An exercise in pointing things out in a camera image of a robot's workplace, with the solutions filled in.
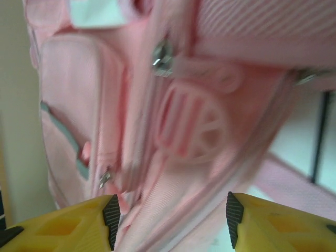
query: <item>backpack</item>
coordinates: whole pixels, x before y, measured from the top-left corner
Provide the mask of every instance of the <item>backpack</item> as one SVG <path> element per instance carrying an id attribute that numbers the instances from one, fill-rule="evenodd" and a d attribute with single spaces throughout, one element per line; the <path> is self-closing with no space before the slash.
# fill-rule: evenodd
<path id="1" fill-rule="evenodd" d="M 336 66 L 332 0 L 23 3 L 51 194 L 117 195 L 115 251 L 207 251 L 227 193 L 272 185 L 297 85 Z"/>

